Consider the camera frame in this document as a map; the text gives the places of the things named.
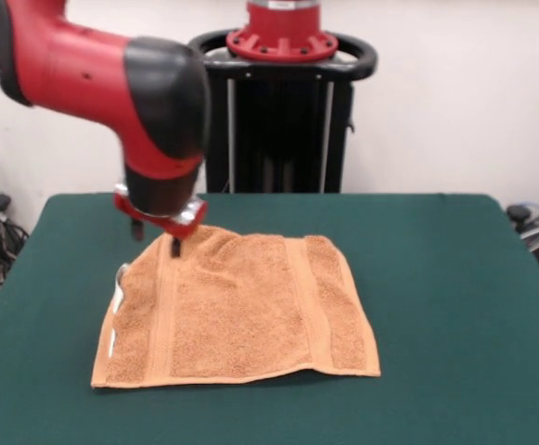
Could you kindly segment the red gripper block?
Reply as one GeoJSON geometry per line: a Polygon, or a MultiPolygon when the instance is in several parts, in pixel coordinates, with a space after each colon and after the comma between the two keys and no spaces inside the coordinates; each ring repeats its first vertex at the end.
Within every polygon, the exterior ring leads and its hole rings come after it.
{"type": "Polygon", "coordinates": [[[115,207],[131,219],[131,237],[135,241],[144,239],[144,224],[150,223],[173,236],[171,257],[179,258],[182,240],[190,237],[203,221],[208,203],[198,196],[191,197],[184,207],[174,216],[153,216],[137,210],[129,200],[125,183],[115,185],[113,192],[115,207]]]}

